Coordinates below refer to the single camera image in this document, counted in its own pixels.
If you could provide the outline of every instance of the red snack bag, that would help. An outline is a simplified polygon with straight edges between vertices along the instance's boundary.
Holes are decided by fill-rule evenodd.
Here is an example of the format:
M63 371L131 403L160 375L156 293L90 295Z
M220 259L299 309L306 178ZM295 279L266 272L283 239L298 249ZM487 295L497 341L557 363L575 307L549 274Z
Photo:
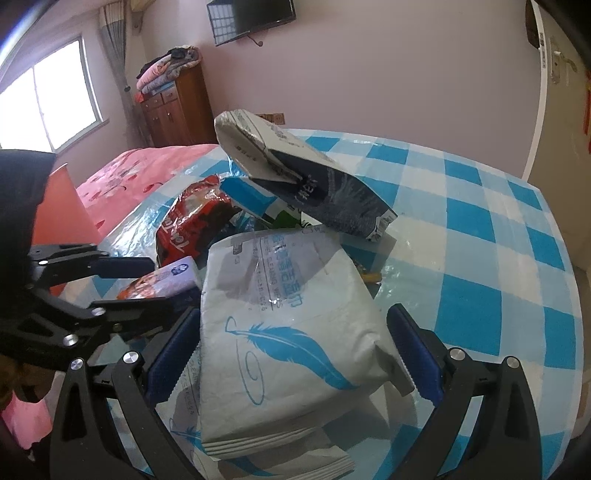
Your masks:
M158 265L197 258L230 218L240 211L219 189L217 175L193 183L175 200L156 232Z

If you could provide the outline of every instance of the table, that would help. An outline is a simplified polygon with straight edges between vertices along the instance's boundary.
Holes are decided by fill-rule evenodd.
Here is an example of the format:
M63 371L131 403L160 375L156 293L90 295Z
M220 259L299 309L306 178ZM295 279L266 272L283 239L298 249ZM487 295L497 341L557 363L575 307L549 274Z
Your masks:
M566 247L540 191L492 167L418 145L338 132L292 130L358 176L399 218L379 244L343 237L343 246L384 280L375 301L384 315L402 303L422 328L472 358L517 356L540 423L544 477L570 440L582 380L579 296ZM154 234L190 183L228 170L221 148L143 201L101 244L115 255L155 257ZM125 280L69 284L77 304L113 298ZM473 399L443 470L454 467L472 431ZM391 385L324 429L356 462L348 480L387 479L433 407Z

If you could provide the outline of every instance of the door handle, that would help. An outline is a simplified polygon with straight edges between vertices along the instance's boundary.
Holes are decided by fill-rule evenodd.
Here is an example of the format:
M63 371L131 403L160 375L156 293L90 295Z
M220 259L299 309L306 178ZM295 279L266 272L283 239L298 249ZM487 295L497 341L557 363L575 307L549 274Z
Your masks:
M579 68L577 64L568 58L564 53L560 51L560 47L554 37L550 38L550 51L552 52L552 66L551 66L551 78L554 84L560 83L560 63L564 62L573 69L573 72L578 73ZM566 72L566 83L569 83L569 73Z

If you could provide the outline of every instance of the electrical outlet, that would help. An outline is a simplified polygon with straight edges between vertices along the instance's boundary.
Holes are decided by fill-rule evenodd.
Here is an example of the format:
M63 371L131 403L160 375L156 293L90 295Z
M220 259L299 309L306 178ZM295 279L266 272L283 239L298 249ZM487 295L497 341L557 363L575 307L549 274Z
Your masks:
M276 125L285 125L285 115L283 113L274 113L273 123Z
M267 120L267 122L273 123L272 113L258 113L256 116L260 116L263 120Z
M257 116L264 118L272 124L285 125L285 115L283 113L258 113Z

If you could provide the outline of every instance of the door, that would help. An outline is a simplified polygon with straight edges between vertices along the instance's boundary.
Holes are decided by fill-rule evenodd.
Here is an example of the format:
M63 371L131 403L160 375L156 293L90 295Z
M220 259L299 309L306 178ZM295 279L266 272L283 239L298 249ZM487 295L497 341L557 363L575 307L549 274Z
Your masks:
M193 145L191 136L187 130L183 110L178 100L165 103L163 106L158 107L158 116L162 119L169 145Z
M556 21L532 4L542 75L538 119L523 178L544 194L572 263L587 270L591 265L591 127L586 69Z
M162 107L158 107L149 111L144 111L146 123L148 124L150 135L152 135L152 141L157 148L168 146L164 125L158 114L158 110L161 108Z

